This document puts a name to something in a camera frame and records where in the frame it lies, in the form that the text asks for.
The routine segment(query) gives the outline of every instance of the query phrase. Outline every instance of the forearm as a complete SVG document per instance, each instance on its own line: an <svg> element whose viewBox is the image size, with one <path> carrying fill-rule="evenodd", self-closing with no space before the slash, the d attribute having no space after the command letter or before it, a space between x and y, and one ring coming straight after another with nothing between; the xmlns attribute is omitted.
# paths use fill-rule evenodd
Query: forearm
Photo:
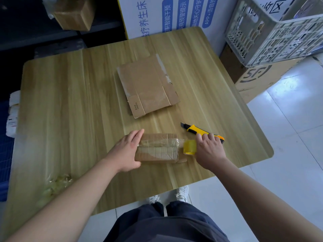
<svg viewBox="0 0 323 242"><path fill-rule="evenodd" d="M259 241L322 241L323 232L228 159L212 169Z"/></svg>
<svg viewBox="0 0 323 242"><path fill-rule="evenodd" d="M77 241L116 173L112 161L100 161L47 204L8 241Z"/></svg>

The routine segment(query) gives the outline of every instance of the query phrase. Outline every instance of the person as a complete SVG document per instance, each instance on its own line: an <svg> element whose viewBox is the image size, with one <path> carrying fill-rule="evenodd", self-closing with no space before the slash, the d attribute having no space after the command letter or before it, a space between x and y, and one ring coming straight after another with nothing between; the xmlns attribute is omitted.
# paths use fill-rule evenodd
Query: person
<svg viewBox="0 0 323 242"><path fill-rule="evenodd" d="M132 131L107 156L68 187L7 239L11 241L77 241L111 179L140 167L134 160L144 130ZM323 232L225 156L218 137L196 135L196 161L212 171L231 195L259 241L323 241ZM187 188L167 207L158 198L124 213L105 241L228 241L212 219L187 203Z"/></svg>

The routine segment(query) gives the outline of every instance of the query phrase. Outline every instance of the white tile floor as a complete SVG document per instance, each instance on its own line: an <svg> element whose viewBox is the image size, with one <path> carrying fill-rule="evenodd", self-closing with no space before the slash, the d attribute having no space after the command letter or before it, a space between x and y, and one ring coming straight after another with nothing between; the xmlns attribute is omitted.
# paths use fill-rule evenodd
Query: white tile floor
<svg viewBox="0 0 323 242"><path fill-rule="evenodd" d="M275 154L242 170L323 229L323 68L310 57L304 59L248 106ZM189 188L191 203L231 241L257 241L216 177ZM175 191L164 193L162 203L174 197ZM119 216L143 203L92 216L79 242L103 241Z"/></svg>

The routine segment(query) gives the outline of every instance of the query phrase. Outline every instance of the white sneaker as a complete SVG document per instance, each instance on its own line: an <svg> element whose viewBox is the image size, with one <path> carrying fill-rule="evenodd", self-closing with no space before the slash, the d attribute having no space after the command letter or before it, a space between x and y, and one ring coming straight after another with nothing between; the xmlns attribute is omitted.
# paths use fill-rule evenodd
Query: white sneaker
<svg viewBox="0 0 323 242"><path fill-rule="evenodd" d="M156 202L159 202L159 196L158 195L151 196L151 197L147 198L147 202L148 202L148 204L151 204L151 205Z"/></svg>
<svg viewBox="0 0 323 242"><path fill-rule="evenodd" d="M188 203L188 186L180 187L177 189L177 200Z"/></svg>

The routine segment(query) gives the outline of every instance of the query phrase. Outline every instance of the wooden table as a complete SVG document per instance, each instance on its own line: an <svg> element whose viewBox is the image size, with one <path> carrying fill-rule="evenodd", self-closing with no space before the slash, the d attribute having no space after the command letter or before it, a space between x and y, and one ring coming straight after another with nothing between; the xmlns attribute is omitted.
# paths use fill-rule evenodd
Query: wooden table
<svg viewBox="0 0 323 242"><path fill-rule="evenodd" d="M134 119L116 68L154 53L163 61L181 102ZM146 133L194 138L180 122L224 136L227 157L238 167L273 156L272 147L198 27L26 62L2 223L5 236L37 211L35 204L50 178L65 173L80 177L131 130L145 128ZM212 176L193 158L119 173L94 214Z"/></svg>

